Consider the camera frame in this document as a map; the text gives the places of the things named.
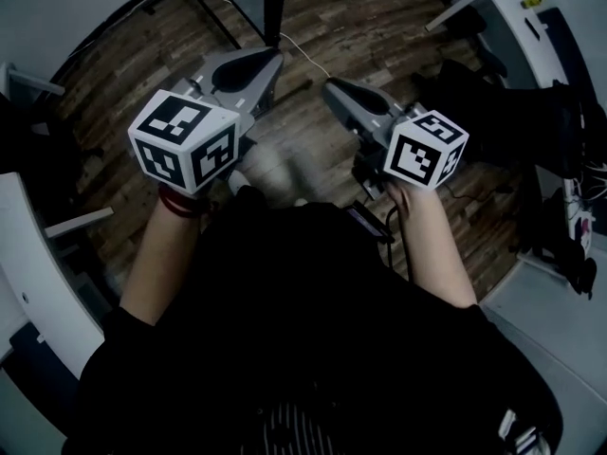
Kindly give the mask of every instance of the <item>metal pole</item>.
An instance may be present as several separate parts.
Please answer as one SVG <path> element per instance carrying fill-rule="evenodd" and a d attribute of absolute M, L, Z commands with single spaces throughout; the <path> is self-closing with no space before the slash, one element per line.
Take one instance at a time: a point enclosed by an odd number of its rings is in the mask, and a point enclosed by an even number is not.
<path fill-rule="evenodd" d="M 217 26 L 220 28 L 220 30 L 228 38 L 230 43 L 237 49 L 242 48 L 242 47 L 240 47 L 240 44 L 238 44 L 238 41 L 236 41 L 236 39 L 234 39 L 233 35 L 230 34 L 230 31 L 226 28 L 226 26 L 224 26 L 223 23 L 221 22 L 221 20 L 219 20 L 217 15 L 215 15 L 215 13 L 205 3 L 205 1 L 204 0 L 195 0 L 195 1 L 198 2 L 198 4 L 204 9 L 204 11 L 206 11 L 209 14 L 209 16 L 212 18 L 212 20 L 217 24 Z"/>

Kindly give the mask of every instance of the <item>black shirt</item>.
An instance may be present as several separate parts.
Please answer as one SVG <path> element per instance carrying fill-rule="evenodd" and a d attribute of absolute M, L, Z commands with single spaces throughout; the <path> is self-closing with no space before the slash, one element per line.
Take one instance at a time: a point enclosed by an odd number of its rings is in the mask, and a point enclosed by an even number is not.
<path fill-rule="evenodd" d="M 499 453 L 508 408 L 549 424 L 479 307 L 403 280 L 332 205 L 244 195 L 156 327 L 108 316 L 65 453 Z"/>

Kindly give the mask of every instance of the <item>white wall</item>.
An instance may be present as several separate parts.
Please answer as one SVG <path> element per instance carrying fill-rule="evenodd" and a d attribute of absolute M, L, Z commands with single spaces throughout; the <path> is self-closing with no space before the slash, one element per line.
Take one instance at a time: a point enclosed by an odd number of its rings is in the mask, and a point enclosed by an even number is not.
<path fill-rule="evenodd" d="M 571 28 L 597 91 L 607 110 L 607 0 L 544 0 L 542 9 L 558 7 Z"/>
<path fill-rule="evenodd" d="M 10 338 L 26 323 L 28 318 L 12 293 L 12 288 L 0 266 L 0 362 L 11 349 Z"/>
<path fill-rule="evenodd" d="M 0 63 L 51 78 L 88 34 L 129 0 L 0 0 Z"/>

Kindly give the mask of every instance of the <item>person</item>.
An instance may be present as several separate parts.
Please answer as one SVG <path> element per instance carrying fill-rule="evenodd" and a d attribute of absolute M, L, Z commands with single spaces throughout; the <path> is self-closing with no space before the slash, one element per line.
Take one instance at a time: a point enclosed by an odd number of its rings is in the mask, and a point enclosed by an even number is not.
<path fill-rule="evenodd" d="M 269 209 L 234 189 L 200 237 L 188 201 L 158 201 L 64 454 L 487 454 L 509 409 L 554 427 L 550 391 L 477 305 L 435 191 L 386 184 L 407 282 L 336 206 Z"/>

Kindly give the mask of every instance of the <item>hand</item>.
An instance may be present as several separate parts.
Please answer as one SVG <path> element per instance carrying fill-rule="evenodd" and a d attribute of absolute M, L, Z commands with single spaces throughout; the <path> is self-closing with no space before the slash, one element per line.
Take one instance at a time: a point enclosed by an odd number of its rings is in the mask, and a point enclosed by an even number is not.
<path fill-rule="evenodd" d="M 436 196 L 436 191 L 427 191 L 396 177 L 391 177 L 390 180 L 384 182 L 383 188 L 395 201 L 399 212 L 411 212 L 413 204 L 427 202 L 428 199 Z"/>
<path fill-rule="evenodd" d="M 398 209 L 406 209 L 408 205 L 407 201 L 407 183 L 399 178 L 391 178 L 387 182 L 383 183 L 383 188 L 388 192 L 390 198 L 395 201 Z"/>

